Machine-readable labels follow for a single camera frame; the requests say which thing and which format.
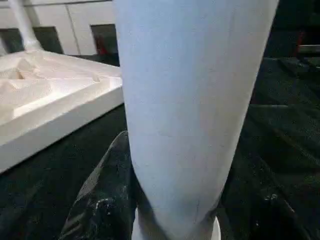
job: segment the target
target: white cylinder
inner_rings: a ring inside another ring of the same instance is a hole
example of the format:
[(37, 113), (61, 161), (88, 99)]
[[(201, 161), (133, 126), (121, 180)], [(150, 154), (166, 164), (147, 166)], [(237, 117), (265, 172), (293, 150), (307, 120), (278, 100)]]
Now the white cylinder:
[(277, 5), (115, 0), (130, 150), (146, 197), (132, 239), (210, 239), (208, 212), (226, 182)]
[(29, 51), (42, 49), (32, 29), (30, 19), (22, 4), (22, 0), (8, 0), (23, 41), (24, 49)]

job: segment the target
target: white column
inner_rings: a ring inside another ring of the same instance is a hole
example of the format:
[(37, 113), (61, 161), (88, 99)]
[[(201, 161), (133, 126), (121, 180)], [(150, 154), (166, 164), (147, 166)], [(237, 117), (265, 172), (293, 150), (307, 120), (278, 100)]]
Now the white column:
[(278, 0), (115, 0), (134, 240), (210, 238)]
[(24, 49), (29, 51), (40, 50), (41, 45), (38, 42), (35, 33), (32, 29), (30, 19), (22, 4), (22, 0), (8, 0), (11, 10), (14, 13), (15, 19), (23, 41)]

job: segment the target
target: white cabinet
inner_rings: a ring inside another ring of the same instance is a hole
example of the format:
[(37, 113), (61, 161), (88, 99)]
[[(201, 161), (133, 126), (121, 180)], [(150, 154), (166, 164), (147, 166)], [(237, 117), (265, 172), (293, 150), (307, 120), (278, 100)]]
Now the white cabinet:
[(104, 45), (103, 48), (108, 48), (107, 51), (112, 53), (117, 51), (112, 1), (69, 4), (67, 8), (81, 55), (97, 54), (96, 41), (104, 40), (107, 42), (104, 44), (108, 46)]
[[(28, 6), (25, 9), (32, 26), (35, 27), (36, 35), (38, 34), (40, 37), (47, 35), (48, 40), (51, 41), (54, 41), (52, 38), (56, 37), (57, 44), (60, 45), (64, 54), (78, 55), (80, 53), (66, 5)], [(13, 11), (10, 8), (0, 8), (0, 37), (2, 35), (0, 55), (5, 53), (8, 47), (4, 35), (7, 34), (12, 38), (12, 36), (15, 36), (14, 30), (16, 28), (17, 22)], [(50, 45), (48, 40), (38, 40), (42, 45)]]

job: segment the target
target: white base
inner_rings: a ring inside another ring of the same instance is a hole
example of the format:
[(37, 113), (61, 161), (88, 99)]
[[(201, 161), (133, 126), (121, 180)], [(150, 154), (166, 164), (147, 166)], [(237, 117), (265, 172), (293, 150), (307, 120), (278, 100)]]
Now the white base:
[(213, 231), (212, 231), (211, 240), (221, 240), (220, 223), (219, 223), (219, 220), (217, 217), (215, 217), (215, 220), (213, 223)]

